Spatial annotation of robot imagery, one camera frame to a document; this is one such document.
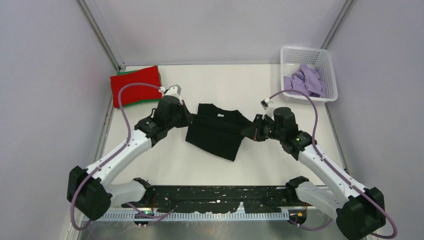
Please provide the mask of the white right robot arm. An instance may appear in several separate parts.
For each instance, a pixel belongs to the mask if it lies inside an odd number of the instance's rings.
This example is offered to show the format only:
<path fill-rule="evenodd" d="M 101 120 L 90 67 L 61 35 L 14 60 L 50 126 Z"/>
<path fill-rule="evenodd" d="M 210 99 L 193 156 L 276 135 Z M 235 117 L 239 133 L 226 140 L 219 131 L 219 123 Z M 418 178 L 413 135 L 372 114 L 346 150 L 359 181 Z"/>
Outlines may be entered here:
<path fill-rule="evenodd" d="M 310 134 L 299 130 L 290 108 L 274 109 L 273 117 L 256 115 L 241 135 L 255 142 L 279 141 L 286 153 L 310 169 L 328 188 L 323 190 L 305 178 L 292 179 L 285 192 L 291 205 L 304 202 L 316 207 L 334 220 L 349 240 L 360 240 L 386 224 L 382 192 L 364 186 L 338 167 Z"/>

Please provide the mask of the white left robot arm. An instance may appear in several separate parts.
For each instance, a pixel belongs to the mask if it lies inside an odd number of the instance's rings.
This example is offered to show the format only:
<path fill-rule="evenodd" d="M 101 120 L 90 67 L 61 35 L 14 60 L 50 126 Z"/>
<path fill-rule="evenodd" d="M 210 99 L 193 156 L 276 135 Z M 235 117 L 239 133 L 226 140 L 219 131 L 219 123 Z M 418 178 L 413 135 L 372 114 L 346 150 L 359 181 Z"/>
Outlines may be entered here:
<path fill-rule="evenodd" d="M 166 95 L 152 114 L 139 120 L 112 152 L 93 164 L 74 167 L 68 178 L 67 200 L 70 210 L 79 210 L 89 220 L 100 219 L 111 207 L 138 203 L 148 207 L 153 202 L 151 186 L 141 178 L 113 184 L 113 180 L 137 157 L 164 139 L 173 128 L 184 128 L 193 121 L 184 100 Z"/>

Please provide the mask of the black t shirt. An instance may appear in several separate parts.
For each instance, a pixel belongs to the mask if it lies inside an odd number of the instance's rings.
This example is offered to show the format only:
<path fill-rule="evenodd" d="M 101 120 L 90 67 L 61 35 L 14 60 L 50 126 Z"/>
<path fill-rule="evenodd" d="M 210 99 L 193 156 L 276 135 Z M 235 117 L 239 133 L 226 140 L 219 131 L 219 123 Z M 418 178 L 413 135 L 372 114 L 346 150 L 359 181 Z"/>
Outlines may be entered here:
<path fill-rule="evenodd" d="M 214 156 L 235 161 L 241 132 L 252 122 L 238 110 L 224 110 L 212 103 L 200 103 L 188 126 L 185 141 Z"/>

